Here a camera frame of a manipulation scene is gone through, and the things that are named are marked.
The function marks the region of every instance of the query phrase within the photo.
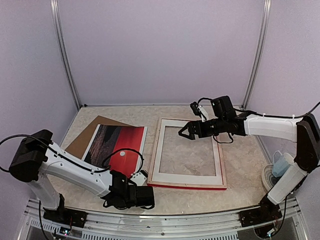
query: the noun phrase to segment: marble-pattern surface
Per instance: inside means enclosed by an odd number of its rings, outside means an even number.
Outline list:
[[[212,138],[189,140],[178,135],[181,127],[164,129],[160,173],[192,176],[215,176]]]
[[[213,112],[210,106],[206,106],[205,109],[209,114]],[[148,127],[143,150],[145,158],[143,169],[145,170],[149,170],[156,128],[160,117],[198,120],[189,106],[83,107],[75,117],[61,147],[65,149],[99,115],[129,125]],[[220,140],[228,141],[229,139],[227,135],[222,134]],[[252,136],[234,136],[234,143],[223,144],[221,147],[227,190],[154,187],[155,208],[151,210],[103,208],[104,201],[87,190],[54,176],[49,177],[55,189],[63,194],[66,206],[85,210],[139,215],[169,215],[207,213],[258,204],[266,193],[261,181],[261,171],[266,164],[266,160],[256,139]]]

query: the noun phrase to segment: white picture frame mat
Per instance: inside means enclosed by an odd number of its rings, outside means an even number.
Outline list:
[[[215,167],[215,176],[198,176],[198,175],[183,175],[170,174],[160,172],[160,164],[162,157],[162,150],[164,144],[166,127],[184,127],[189,121],[161,119],[158,144],[156,147],[156,154],[154,159],[154,167],[151,176],[152,182],[165,182],[172,184],[187,184],[187,185],[223,185],[222,167],[220,161],[220,154],[218,144],[212,139],[213,160]]]

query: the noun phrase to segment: glass pane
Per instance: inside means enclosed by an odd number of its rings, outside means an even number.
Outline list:
[[[164,130],[160,173],[215,176],[215,160],[210,137],[189,140],[178,135],[181,127]]]

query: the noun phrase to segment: black mounting bracket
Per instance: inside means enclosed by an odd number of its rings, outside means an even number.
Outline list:
[[[84,228],[87,215],[85,211],[66,208],[65,198],[60,194],[59,207],[56,210],[44,208],[43,218],[59,224]]]
[[[282,213],[279,205],[274,205],[268,199],[266,194],[260,201],[260,206],[257,208],[244,210],[239,213],[242,227],[248,227],[258,224],[263,224],[282,218]]]

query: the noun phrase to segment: black cable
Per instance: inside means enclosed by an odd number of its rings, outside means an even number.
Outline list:
[[[2,168],[1,166],[0,166],[0,170],[1,170],[1,171],[3,171],[3,172],[5,172],[5,173],[10,173],[10,171],[9,171],[9,170],[4,169],[4,168]]]
[[[137,150],[135,150],[135,149],[133,149],[133,148],[120,148],[120,149],[114,151],[113,153],[111,153],[109,156],[107,156],[107,157],[102,161],[101,166],[104,167],[105,162],[106,162],[108,159],[110,159],[113,155],[115,155],[115,154],[117,154],[118,152],[121,152],[121,151],[131,151],[131,152],[134,152],[134,153],[136,153],[136,154],[138,154],[138,155],[140,156],[140,158],[141,158],[141,163],[140,163],[140,167],[139,167],[139,169],[136,171],[136,173],[140,172],[140,170],[142,169],[142,166],[143,166],[143,164],[144,164],[144,160],[145,160],[145,159],[144,159],[144,157],[142,156],[142,154],[141,154],[140,152],[138,152]]]
[[[47,237],[45,230],[44,230],[44,226],[42,225],[42,220],[41,220],[41,201],[39,200],[39,220],[40,220],[40,227],[41,227],[41,231],[43,233],[43,236],[46,240],[49,240],[49,238]]]
[[[153,209],[155,207],[155,205],[151,205],[149,207],[146,207],[146,206],[142,206],[140,207],[141,209],[145,209],[145,210],[150,210],[150,209]]]
[[[0,146],[1,144],[3,144],[4,142],[10,140],[10,139],[14,139],[14,138],[30,138],[30,139],[33,139],[33,140],[36,140],[38,141],[39,143],[41,143],[44,147],[48,148],[50,151],[52,151],[54,154],[56,154],[57,156],[63,158],[64,160],[67,160],[68,162],[76,165],[77,167],[81,168],[81,169],[84,169],[86,171],[89,171],[89,172],[92,172],[92,169],[90,168],[87,168],[85,166],[82,166],[74,161],[72,161],[71,159],[69,159],[68,157],[58,153],[56,150],[54,150],[52,147],[50,147],[48,144],[46,144],[45,142],[43,142],[42,140],[40,140],[39,138],[35,137],[35,136],[31,136],[31,135],[28,135],[28,134],[17,134],[17,135],[12,135],[12,136],[8,136],[6,137],[5,139],[3,139],[2,141],[0,141]],[[106,172],[108,171],[110,168],[106,168],[106,169],[102,169],[102,170],[96,170],[96,171],[93,171],[93,173],[103,173],[103,172]],[[2,168],[0,166],[0,170],[2,170],[3,172],[5,173],[9,173],[9,170],[6,170],[4,168]]]
[[[202,101],[202,100],[208,100],[208,101],[212,101],[213,99],[212,98],[208,98],[208,97],[202,97],[198,100],[197,104],[199,105],[199,103]]]
[[[225,142],[225,141],[218,141],[215,136],[212,136],[213,140],[215,140],[218,144],[232,144],[234,142],[233,137],[231,136],[231,134],[228,132],[228,136],[230,138],[231,141],[229,142]]]
[[[262,239],[270,239],[270,238],[273,238],[275,235],[277,235],[277,234],[280,232],[280,230],[281,230],[281,228],[282,228],[282,226],[284,225],[284,222],[285,222],[286,211],[287,211],[287,198],[288,198],[288,196],[285,197],[285,201],[284,201],[284,212],[283,212],[283,218],[282,218],[282,222],[281,222],[280,227],[277,229],[277,231],[276,231],[273,235],[264,237],[264,238],[262,238]]]
[[[300,115],[300,116],[294,116],[294,118],[300,119],[300,118],[307,116],[308,114],[311,114],[319,105],[320,105],[320,101],[307,113]],[[257,115],[260,117],[267,117],[267,118],[280,118],[280,119],[292,119],[293,118],[292,116],[263,115],[261,113],[257,113],[255,111],[251,111],[251,110],[239,110],[239,109],[235,109],[235,108],[234,108],[234,110],[236,110],[237,112],[240,112],[240,113],[251,113],[251,114],[254,114],[254,115]]]
[[[27,134],[16,134],[16,135],[12,135],[12,136],[8,136],[5,139],[3,139],[2,141],[0,141],[0,146],[1,144],[3,144],[4,142],[10,140],[10,139],[14,139],[14,138],[31,138],[33,140],[37,140],[39,141],[42,145],[44,145],[45,147],[47,147],[48,149],[50,149],[52,152],[54,152],[55,154],[57,154],[57,151],[55,151],[53,148],[51,148],[50,146],[48,146],[46,143],[44,143],[42,140],[36,138],[35,136],[31,136],[31,135],[27,135]],[[9,170],[6,170],[2,167],[0,167],[0,170],[9,173]]]

